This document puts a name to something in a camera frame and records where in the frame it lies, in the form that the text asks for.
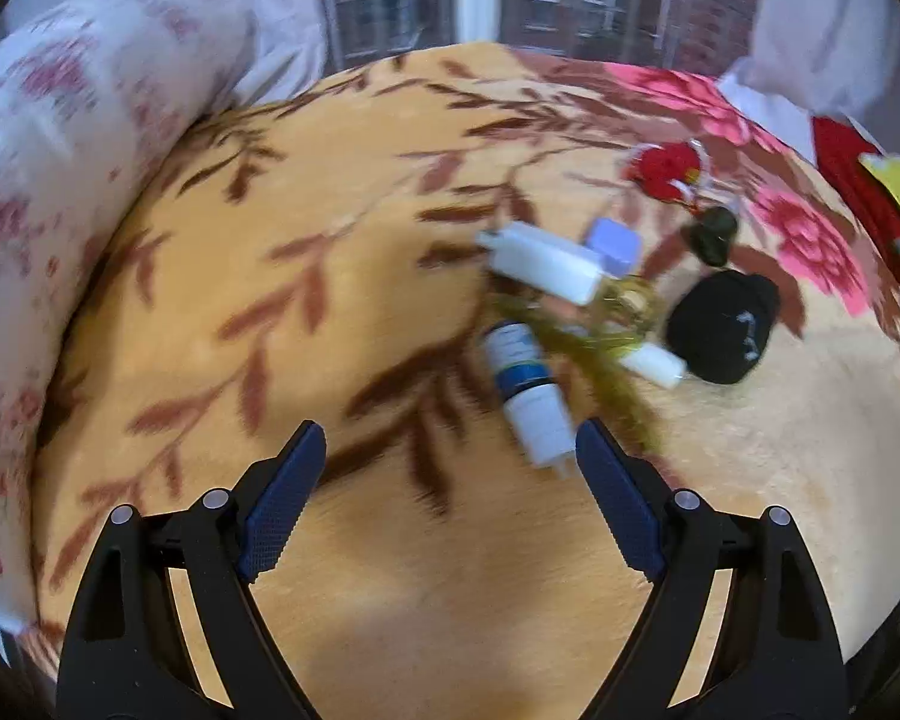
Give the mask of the small white blue bottle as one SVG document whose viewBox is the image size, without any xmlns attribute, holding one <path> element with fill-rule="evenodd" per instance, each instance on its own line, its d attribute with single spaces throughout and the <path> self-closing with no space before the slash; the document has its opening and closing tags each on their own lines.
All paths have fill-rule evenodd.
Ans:
<svg viewBox="0 0 900 720">
<path fill-rule="evenodd" d="M 482 349 L 505 419 L 528 461 L 566 473 L 575 458 L 574 425 L 532 329 L 500 322 L 484 333 Z"/>
</svg>

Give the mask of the black cloth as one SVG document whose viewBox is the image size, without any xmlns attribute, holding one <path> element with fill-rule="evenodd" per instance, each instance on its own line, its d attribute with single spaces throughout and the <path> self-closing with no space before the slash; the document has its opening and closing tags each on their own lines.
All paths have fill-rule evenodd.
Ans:
<svg viewBox="0 0 900 720">
<path fill-rule="evenodd" d="M 763 359 L 781 294 L 763 275 L 722 270 L 702 278 L 665 323 L 668 349 L 698 379 L 735 385 Z"/>
</svg>

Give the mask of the dark green small item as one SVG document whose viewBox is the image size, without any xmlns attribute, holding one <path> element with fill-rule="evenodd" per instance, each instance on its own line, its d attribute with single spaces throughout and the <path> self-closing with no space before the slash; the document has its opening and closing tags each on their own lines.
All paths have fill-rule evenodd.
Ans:
<svg viewBox="0 0 900 720">
<path fill-rule="evenodd" d="M 683 238 L 697 260 L 710 268 L 724 268 L 740 229 L 738 216 L 726 206 L 711 206 L 683 229 Z"/>
</svg>

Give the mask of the small lavender box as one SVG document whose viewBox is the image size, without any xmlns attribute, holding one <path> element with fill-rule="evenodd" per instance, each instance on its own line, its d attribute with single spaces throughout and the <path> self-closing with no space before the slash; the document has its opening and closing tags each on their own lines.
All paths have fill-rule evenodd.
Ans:
<svg viewBox="0 0 900 720">
<path fill-rule="evenodd" d="M 606 275 L 628 277 L 639 265 L 642 239 L 630 227 L 610 218 L 596 218 L 583 245 L 598 255 Z"/>
</svg>

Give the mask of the white rectangular box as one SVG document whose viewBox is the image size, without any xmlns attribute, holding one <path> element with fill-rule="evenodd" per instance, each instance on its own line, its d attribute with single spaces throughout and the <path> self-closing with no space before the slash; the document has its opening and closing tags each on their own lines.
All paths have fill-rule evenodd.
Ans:
<svg viewBox="0 0 900 720">
<path fill-rule="evenodd" d="M 496 231 L 478 232 L 476 244 L 486 250 L 487 266 L 499 277 L 526 284 L 578 307 L 589 305 L 595 299 L 605 279 L 600 255 L 520 221 L 512 221 Z"/>
</svg>

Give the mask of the red white wrapper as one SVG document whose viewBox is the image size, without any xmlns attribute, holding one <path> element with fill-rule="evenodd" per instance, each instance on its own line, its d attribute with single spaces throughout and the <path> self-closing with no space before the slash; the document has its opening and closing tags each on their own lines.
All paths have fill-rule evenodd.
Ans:
<svg viewBox="0 0 900 720">
<path fill-rule="evenodd" d="M 651 199 L 692 210 L 710 179 L 710 156 L 696 138 L 642 143 L 626 158 L 622 176 Z"/>
</svg>

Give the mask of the white cream tube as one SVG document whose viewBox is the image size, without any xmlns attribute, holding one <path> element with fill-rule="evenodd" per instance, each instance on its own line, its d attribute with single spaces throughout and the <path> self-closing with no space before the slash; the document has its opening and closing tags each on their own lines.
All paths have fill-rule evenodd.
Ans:
<svg viewBox="0 0 900 720">
<path fill-rule="evenodd" d="M 619 366 L 656 387 L 671 390 L 686 374 L 686 363 L 679 356 L 655 343 L 644 343 L 619 358 Z"/>
</svg>

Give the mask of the yellow floral plush blanket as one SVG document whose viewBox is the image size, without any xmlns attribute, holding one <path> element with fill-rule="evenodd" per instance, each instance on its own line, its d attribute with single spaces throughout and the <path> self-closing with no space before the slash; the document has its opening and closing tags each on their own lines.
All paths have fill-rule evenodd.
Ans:
<svg viewBox="0 0 900 720">
<path fill-rule="evenodd" d="M 649 591 L 577 476 L 510 433 L 476 238 L 633 227 L 676 301 L 688 213 L 622 171 L 696 140 L 740 205 L 731 263 L 777 284 L 763 360 L 718 387 L 644 385 L 655 465 L 724 511 L 795 515 L 855 652 L 900 599 L 900 289 L 811 164 L 681 71 L 497 44 L 398 55 L 294 103 L 222 115 L 142 195 L 74 319 L 34 483 L 38 628 L 63 642 L 107 514 L 235 483 L 299 422 L 322 483 L 266 624 L 328 718 L 574 718 Z"/>
</svg>

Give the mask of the red cloth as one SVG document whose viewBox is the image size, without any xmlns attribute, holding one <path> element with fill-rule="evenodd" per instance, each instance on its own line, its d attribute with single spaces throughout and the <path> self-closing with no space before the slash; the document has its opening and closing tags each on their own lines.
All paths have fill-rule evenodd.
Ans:
<svg viewBox="0 0 900 720">
<path fill-rule="evenodd" d="M 900 208 L 860 163 L 862 154 L 877 154 L 877 147 L 854 127 L 829 117 L 813 117 L 811 126 L 818 171 L 863 224 L 900 288 Z"/>
</svg>

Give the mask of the folded pink floral quilt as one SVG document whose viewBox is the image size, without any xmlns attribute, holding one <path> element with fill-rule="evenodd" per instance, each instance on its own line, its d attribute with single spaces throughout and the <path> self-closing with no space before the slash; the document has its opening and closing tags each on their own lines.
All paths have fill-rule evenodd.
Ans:
<svg viewBox="0 0 900 720">
<path fill-rule="evenodd" d="M 128 205 L 207 110 L 74 39 L 0 47 L 0 629 L 35 622 L 30 463 L 59 344 Z"/>
</svg>

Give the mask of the right white curtain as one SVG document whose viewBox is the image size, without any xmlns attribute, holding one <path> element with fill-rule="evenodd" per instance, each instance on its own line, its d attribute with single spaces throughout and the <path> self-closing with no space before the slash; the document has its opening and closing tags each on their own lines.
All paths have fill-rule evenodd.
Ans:
<svg viewBox="0 0 900 720">
<path fill-rule="evenodd" d="M 717 88 L 810 163 L 814 115 L 900 154 L 899 0 L 759 0 L 749 52 Z"/>
</svg>

